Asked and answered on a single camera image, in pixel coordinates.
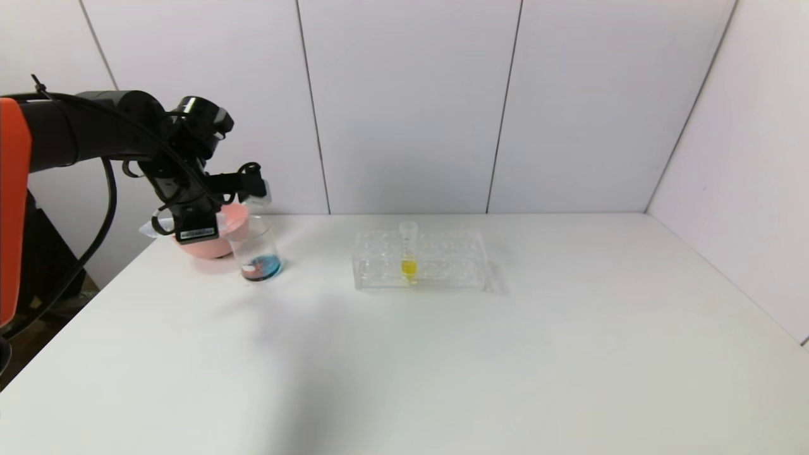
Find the black cable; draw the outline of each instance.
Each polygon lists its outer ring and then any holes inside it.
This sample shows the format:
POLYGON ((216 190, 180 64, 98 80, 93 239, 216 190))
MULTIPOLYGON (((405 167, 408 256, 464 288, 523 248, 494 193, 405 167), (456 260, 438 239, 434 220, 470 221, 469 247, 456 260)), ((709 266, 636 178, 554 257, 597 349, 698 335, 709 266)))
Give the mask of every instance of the black cable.
POLYGON ((112 226, 112 220, 115 218, 115 209, 118 205, 118 188, 115 185, 115 173, 112 171, 112 163, 108 158, 102 158, 101 164, 104 166, 104 174, 107 176, 107 191, 109 193, 109 199, 107 200, 107 214, 104 216, 104 221, 101 223, 101 228, 99 229, 98 234, 95 235, 95 239, 87 247, 87 251, 78 259, 78 261, 73 265, 73 267, 67 272, 67 274, 61 279, 59 283, 53 288, 53 292, 48 298, 43 302, 39 308, 36 309, 36 312, 29 316, 27 319, 23 320, 21 323, 15 324, 11 329, 3 334, 3 337, 7 340, 11 340, 12 338, 19 335, 22 331, 27 329, 34 323, 37 319, 42 317, 45 313, 48 312, 55 304, 59 301, 59 297, 61 297, 62 293, 65 292, 70 284, 76 279, 76 276, 79 272, 82 271, 84 266, 87 264, 87 261, 95 254, 98 248, 101 246, 101 243, 104 242, 104 238, 107 236, 109 232, 109 228, 112 226))

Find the test tube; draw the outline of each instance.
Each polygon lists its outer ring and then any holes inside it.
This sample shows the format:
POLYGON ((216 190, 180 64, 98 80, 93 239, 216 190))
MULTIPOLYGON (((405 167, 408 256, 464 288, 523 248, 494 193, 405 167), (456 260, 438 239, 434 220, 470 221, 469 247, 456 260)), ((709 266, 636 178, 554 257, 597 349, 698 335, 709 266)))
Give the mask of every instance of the test tube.
POLYGON ((411 279, 418 272, 416 252, 418 245, 418 224, 408 221, 399 225, 402 237, 402 274, 411 279))

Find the white wall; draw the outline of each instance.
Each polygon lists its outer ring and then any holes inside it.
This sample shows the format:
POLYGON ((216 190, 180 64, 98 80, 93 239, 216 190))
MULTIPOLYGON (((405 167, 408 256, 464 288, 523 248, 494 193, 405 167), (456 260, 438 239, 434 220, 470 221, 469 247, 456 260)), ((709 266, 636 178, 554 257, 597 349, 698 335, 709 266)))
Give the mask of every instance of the white wall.
POLYGON ((332 213, 483 213, 519 0, 300 0, 332 213))
MULTIPOLYGON (((36 73, 51 91, 113 90, 81 6, 71 0, 4 0, 0 6, 0 93, 33 91, 36 73)), ((116 166, 118 211, 107 240, 87 263, 101 286, 150 239, 138 234, 157 199, 146 182, 116 166)), ((104 219, 107 186, 98 160, 32 174, 28 188, 70 249, 81 255, 104 219)))
POLYGON ((809 2, 740 0, 649 212, 809 335, 809 2))
POLYGON ((525 0, 489 211, 644 211, 733 0, 525 0))

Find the panel seam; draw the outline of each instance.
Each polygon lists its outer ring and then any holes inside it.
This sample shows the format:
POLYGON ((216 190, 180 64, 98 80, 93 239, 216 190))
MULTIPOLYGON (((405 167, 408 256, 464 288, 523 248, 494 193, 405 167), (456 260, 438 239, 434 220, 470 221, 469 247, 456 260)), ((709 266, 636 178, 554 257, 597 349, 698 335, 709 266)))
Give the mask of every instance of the panel seam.
POLYGON ((112 81, 112 86, 115 87, 116 90, 120 90, 120 88, 118 88, 118 82, 115 80, 115 76, 112 74, 112 69, 109 67, 109 62, 107 61, 107 56, 104 54, 104 49, 101 48, 99 37, 95 34, 95 29, 93 28, 93 23, 90 21, 90 15, 87 13, 87 8, 84 6, 84 1, 78 0, 78 4, 82 7, 84 20, 87 21, 87 26, 90 28, 90 34, 93 36, 95 48, 99 51, 101 61, 104 63, 104 68, 107 69, 107 75, 109 76, 110 81, 112 81))
POLYGON ((643 213, 649 213, 649 207, 652 205, 652 201, 654 201, 654 196, 657 194, 658 190, 660 189, 660 184, 663 182, 663 178, 666 176, 666 171, 668 167, 671 165, 671 160, 674 158, 674 154, 677 152, 677 146, 680 145, 680 140, 685 135, 685 129, 688 127, 688 122, 691 121, 691 116, 694 114, 694 110, 697 108, 697 103, 700 100, 700 96, 702 96, 702 90, 705 89, 705 84, 708 82, 708 77, 710 77, 711 70, 714 69, 714 63, 716 62, 716 57, 719 55, 719 50, 722 48, 722 44, 725 42, 725 36, 727 35, 728 28, 731 27, 731 22, 733 21, 733 15, 736 12, 736 7, 739 5, 739 0, 733 1, 733 8, 731 8, 731 13, 727 16, 727 22, 725 22, 725 27, 722 29, 722 36, 719 38, 719 43, 716 45, 716 50, 714 50, 714 55, 710 59, 710 63, 708 64, 708 70, 705 72, 705 77, 702 78, 702 84, 700 85, 700 90, 697 92, 697 96, 694 98, 694 103, 691 104, 691 110, 688 111, 688 116, 685 118, 685 122, 683 123, 683 128, 680 130, 680 135, 677 136, 676 142, 674 142, 674 147, 671 149, 671 153, 668 155, 668 159, 666 160, 666 165, 663 166, 663 171, 660 173, 660 178, 658 178, 657 185, 654 186, 654 191, 652 191, 652 195, 649 197, 649 201, 646 204, 646 209, 643 213))
POLYGON ((489 196, 486 198, 486 212, 489 213, 489 205, 492 203, 492 190, 494 189, 494 172, 498 166, 498 152, 500 151, 500 138, 503 134, 503 120, 506 118, 506 103, 508 101, 508 89, 511 85, 511 71, 514 69, 514 55, 517 52, 517 38, 519 37, 519 23, 523 17, 523 0, 519 2, 519 11, 517 12, 517 27, 514 30, 514 45, 511 48, 511 64, 508 67, 508 79, 506 80, 506 93, 503 95, 503 109, 500 113, 500 128, 498 130, 497 145, 494 146, 494 162, 492 163, 492 178, 489 181, 489 196))
POLYGON ((306 67, 306 79, 309 84, 309 100, 311 102, 312 120, 315 122, 315 136, 317 138, 317 153, 320 157, 320 171, 323 173, 323 191, 326 194, 326 209, 328 214, 332 214, 332 204, 328 200, 328 183, 326 183, 326 164, 323 162, 323 147, 320 145, 320 128, 317 125, 317 111, 315 110, 315 93, 311 89, 311 74, 309 72, 309 57, 306 52, 306 40, 303 38, 303 19, 301 18, 301 5, 299 0, 295 0, 295 9, 298 12, 298 30, 301 33, 301 46, 303 48, 303 64, 306 67))

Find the glass beaker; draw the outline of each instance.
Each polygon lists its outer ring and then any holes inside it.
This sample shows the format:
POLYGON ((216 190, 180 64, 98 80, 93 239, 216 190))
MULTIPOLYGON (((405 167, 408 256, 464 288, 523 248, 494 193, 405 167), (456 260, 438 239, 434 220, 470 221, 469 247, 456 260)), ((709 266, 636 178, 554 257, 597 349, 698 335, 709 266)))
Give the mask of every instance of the glass beaker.
POLYGON ((245 279, 262 281, 281 273, 282 262, 269 218, 248 216, 244 224, 226 238, 245 279))

